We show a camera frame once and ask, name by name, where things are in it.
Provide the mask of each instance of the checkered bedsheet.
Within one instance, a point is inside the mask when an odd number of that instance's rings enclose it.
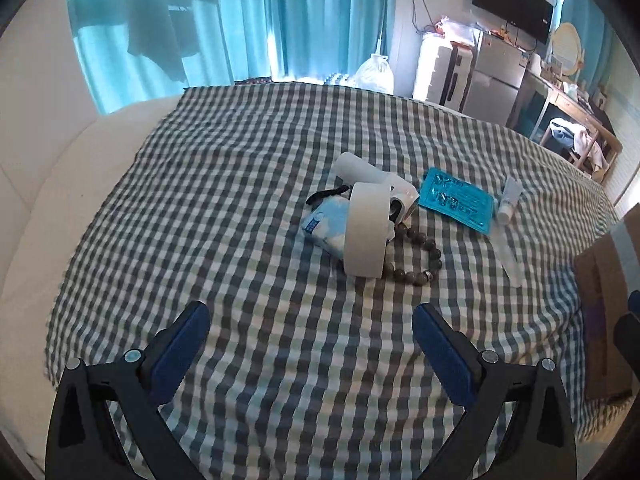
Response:
[[[519,179],[507,238],[524,286],[509,286],[486,237],[421,208],[408,223],[442,248],[437,282],[345,276],[299,225],[346,150],[417,187],[432,166],[493,196]],[[188,89],[82,236],[50,317],[47,374],[57,384],[70,356],[94,364],[144,347],[200,299],[207,345],[161,414],[205,475],[412,479],[462,414],[413,339],[412,311],[431,301],[479,349],[553,358],[583,438],[614,410],[583,399],[572,259],[615,219],[602,189],[550,152],[416,101],[297,83]],[[409,244],[387,256],[426,266]]]

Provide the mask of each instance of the brown cardboard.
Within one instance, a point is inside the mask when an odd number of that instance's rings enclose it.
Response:
[[[640,205],[623,221],[640,254]],[[587,399],[622,396],[631,390],[633,373],[614,345],[613,331],[628,312],[628,291],[611,235],[604,235],[576,256],[574,268],[585,325],[585,395]]]

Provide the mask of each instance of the silver bolt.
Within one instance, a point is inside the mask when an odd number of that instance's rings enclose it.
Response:
[[[79,366],[80,366],[80,359],[78,359],[77,357],[72,357],[71,359],[69,359],[69,361],[66,362],[67,370],[75,370]]]
[[[494,364],[498,362],[498,354],[493,350],[484,350],[480,355],[482,356],[482,360],[487,363]]]
[[[127,363],[135,363],[138,359],[142,357],[140,350],[129,350],[126,354],[124,354],[124,360]]]
[[[545,357],[544,359],[542,359],[542,367],[545,370],[549,370],[550,372],[553,372],[556,369],[556,363],[553,362],[548,357]]]

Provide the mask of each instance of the cardboard box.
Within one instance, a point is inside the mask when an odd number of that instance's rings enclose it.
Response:
[[[631,394],[633,373],[613,343],[613,330],[628,312],[629,295],[640,290],[638,254],[640,205],[575,258],[585,325],[587,399]]]

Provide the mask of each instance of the bed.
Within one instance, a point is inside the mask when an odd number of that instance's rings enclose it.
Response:
[[[412,309],[425,301],[507,361],[553,358],[578,438],[619,412],[584,401],[572,271],[615,213],[596,183],[519,134],[408,99],[299,83],[188,89],[110,120],[54,168],[2,293],[1,407],[37,462],[51,383],[68,358],[104,362],[143,347],[191,299],[210,307],[212,329],[161,414],[208,476],[415,478],[462,414],[412,337]],[[423,209],[408,223],[442,247],[437,282],[345,276],[299,230],[306,198],[333,186],[330,166],[345,150],[416,186],[431,166],[494,196],[508,174],[521,180],[507,237],[524,286],[509,286],[486,238]],[[420,249],[396,243],[387,254],[420,266]]]

